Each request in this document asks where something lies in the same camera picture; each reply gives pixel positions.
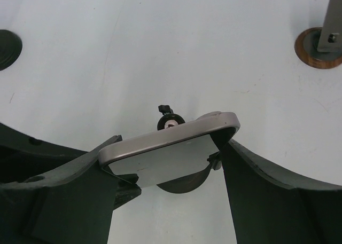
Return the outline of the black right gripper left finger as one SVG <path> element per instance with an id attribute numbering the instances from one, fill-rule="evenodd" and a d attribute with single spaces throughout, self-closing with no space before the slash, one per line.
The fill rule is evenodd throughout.
<path id="1" fill-rule="evenodd" d="M 1 243 L 107 243 L 113 211 L 141 189 L 136 177 L 103 171 L 97 153 L 1 183 Z"/>

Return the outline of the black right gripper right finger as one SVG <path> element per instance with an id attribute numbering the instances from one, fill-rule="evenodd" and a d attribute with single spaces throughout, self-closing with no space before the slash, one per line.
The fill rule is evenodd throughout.
<path id="1" fill-rule="evenodd" d="M 341 186 L 285 169 L 232 140 L 223 170 L 238 243 L 341 243 Z"/>

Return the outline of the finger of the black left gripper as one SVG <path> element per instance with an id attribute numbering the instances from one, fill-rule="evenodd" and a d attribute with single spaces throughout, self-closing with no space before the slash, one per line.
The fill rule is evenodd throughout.
<path id="1" fill-rule="evenodd" d="M 86 151 L 28 136 L 1 124 L 1 183 L 24 182 L 59 167 Z"/>

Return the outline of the white phone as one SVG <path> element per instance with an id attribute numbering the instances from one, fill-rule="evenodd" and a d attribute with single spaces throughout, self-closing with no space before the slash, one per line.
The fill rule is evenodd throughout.
<path id="1" fill-rule="evenodd" d="M 233 112 L 212 112 L 199 119 L 119 141 L 98 153 L 101 167 L 122 178 L 136 175 L 140 188 L 198 173 L 209 166 L 209 157 L 220 149 L 214 134 L 227 143 L 239 130 Z"/>

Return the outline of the black tripod phone stand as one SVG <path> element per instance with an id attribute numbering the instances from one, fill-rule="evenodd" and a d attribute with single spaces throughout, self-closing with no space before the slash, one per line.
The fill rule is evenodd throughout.
<path id="1" fill-rule="evenodd" d="M 159 105 L 158 110 L 162 117 L 157 123 L 157 130 L 167 129 L 185 123 L 183 117 L 175 114 L 169 105 Z M 157 184 L 157 186 L 169 193 L 184 194 L 194 191 L 201 186 L 208 178 L 211 170 L 218 170 L 222 167 L 222 162 L 217 158 L 218 152 L 211 154 L 207 161 L 209 165 L 202 171 L 180 177 L 168 182 Z"/>

